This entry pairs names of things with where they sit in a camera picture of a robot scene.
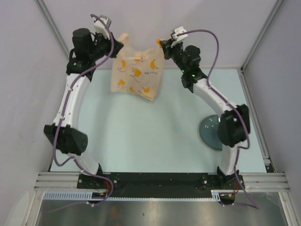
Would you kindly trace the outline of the banana print plastic bag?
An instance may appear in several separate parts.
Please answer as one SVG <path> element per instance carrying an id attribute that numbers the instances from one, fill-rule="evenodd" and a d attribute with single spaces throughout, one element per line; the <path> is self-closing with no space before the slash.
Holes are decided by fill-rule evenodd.
<path id="1" fill-rule="evenodd" d="M 153 101 L 161 85 L 165 64 L 161 39 L 145 51 L 137 51 L 130 44 L 127 33 L 118 38 L 124 47 L 113 60 L 111 69 L 111 92 L 140 95 Z"/>

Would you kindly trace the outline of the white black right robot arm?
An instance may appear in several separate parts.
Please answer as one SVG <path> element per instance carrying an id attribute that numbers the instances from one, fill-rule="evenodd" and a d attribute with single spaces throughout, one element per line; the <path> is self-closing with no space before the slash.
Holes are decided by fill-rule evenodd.
<path id="1" fill-rule="evenodd" d="M 250 116 L 247 105 L 235 105 L 221 94 L 199 67 L 200 49 L 173 39 L 161 40 L 164 58 L 172 59 L 182 71 L 181 81 L 184 88 L 203 99 L 220 119 L 217 137 L 222 143 L 222 161 L 217 167 L 217 184 L 228 189 L 238 178 L 237 163 L 242 143 L 249 141 Z"/>

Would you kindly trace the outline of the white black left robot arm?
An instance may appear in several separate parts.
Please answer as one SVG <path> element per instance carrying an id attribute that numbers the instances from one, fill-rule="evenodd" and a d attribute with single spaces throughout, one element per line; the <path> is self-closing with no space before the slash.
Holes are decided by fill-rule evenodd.
<path id="1" fill-rule="evenodd" d="M 58 167 L 73 161 L 82 174 L 89 175 L 87 182 L 93 188 L 103 185 L 101 165 L 86 154 L 88 137 L 79 127 L 79 113 L 85 92 L 91 84 L 94 72 L 101 63 L 115 58 L 123 48 L 113 33 L 98 31 L 91 33 L 80 28 L 72 33 L 73 49 L 66 66 L 66 85 L 56 117 L 44 126 L 44 134 L 53 146 L 53 161 Z"/>

